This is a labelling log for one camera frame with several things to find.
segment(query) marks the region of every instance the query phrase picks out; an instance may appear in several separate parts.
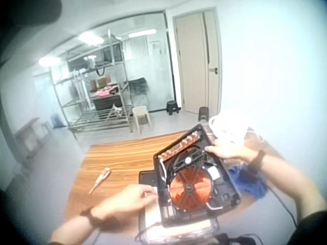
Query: door lock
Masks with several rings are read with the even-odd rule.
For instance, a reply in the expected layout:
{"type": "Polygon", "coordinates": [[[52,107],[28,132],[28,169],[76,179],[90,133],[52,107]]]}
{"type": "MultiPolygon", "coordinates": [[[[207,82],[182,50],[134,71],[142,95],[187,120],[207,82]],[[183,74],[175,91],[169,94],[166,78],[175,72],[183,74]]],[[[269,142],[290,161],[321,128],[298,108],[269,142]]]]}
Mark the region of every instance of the door lock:
{"type": "Polygon", "coordinates": [[[209,68],[209,71],[214,72],[216,75],[218,75],[218,68],[209,68]]]}

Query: copper coil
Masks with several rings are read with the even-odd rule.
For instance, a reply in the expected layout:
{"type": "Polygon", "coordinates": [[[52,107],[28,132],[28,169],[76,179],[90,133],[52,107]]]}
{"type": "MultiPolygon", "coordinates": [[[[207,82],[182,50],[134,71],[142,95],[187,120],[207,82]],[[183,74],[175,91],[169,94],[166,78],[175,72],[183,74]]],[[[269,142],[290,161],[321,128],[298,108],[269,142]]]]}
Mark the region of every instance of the copper coil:
{"type": "Polygon", "coordinates": [[[180,171],[170,184],[172,203],[176,207],[187,211],[205,205],[211,191],[211,179],[203,170],[194,166],[180,171]]]}

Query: gray floor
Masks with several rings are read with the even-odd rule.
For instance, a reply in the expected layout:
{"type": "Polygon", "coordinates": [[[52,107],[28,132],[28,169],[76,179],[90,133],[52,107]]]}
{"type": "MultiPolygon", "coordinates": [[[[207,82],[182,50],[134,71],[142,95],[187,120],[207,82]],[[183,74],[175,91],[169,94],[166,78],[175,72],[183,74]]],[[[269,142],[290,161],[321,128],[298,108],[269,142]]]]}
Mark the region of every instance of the gray floor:
{"type": "MultiPolygon", "coordinates": [[[[142,125],[142,134],[128,128],[78,134],[77,140],[68,129],[56,129],[42,150],[34,157],[35,169],[26,186],[26,195],[19,199],[15,222],[34,244],[44,244],[52,231],[64,222],[63,212],[70,189],[83,158],[92,144],[144,138],[187,130],[195,126],[197,115],[187,112],[151,114],[153,128],[142,125]]],[[[294,211],[293,202],[282,196],[294,211]]],[[[221,231],[230,236],[256,233],[264,244],[285,244],[294,230],[292,222],[275,197],[268,193],[242,215],[224,222],[221,231]]],[[[93,244],[95,232],[85,244],[93,244]]],[[[100,234],[95,244],[134,244],[132,237],[100,234]]]]}

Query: person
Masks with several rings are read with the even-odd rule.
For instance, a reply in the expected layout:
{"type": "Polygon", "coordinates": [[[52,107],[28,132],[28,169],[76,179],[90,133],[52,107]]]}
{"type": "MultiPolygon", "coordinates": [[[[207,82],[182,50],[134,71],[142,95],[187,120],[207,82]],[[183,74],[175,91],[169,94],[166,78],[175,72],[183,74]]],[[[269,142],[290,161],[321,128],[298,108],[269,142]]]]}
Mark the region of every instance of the person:
{"type": "MultiPolygon", "coordinates": [[[[231,142],[215,141],[215,146],[207,146],[207,152],[222,159],[241,159],[252,162],[258,155],[245,146],[231,142]]],[[[288,244],[315,244],[321,242],[326,228],[326,201],[315,184],[301,171],[277,157],[264,155],[261,160],[261,172],[281,191],[295,200],[298,210],[298,227],[288,244]]],[[[125,219],[156,200],[156,192],[148,185],[128,185],[115,196],[105,199],[91,208],[91,218],[111,222],[123,222],[125,219]]],[[[73,245],[87,239],[96,225],[87,216],[77,216],[54,231],[50,244],[73,245]]]]}

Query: screwdriver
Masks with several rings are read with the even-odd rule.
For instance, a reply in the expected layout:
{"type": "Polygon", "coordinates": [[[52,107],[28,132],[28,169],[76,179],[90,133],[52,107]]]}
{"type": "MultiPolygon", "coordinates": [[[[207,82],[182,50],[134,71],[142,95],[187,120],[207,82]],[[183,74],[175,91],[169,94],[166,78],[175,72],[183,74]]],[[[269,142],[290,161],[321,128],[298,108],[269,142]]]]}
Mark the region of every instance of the screwdriver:
{"type": "Polygon", "coordinates": [[[101,172],[101,174],[97,178],[93,188],[90,190],[90,192],[88,194],[91,195],[93,193],[93,191],[109,176],[110,173],[111,173],[110,168],[106,167],[101,172]]]}

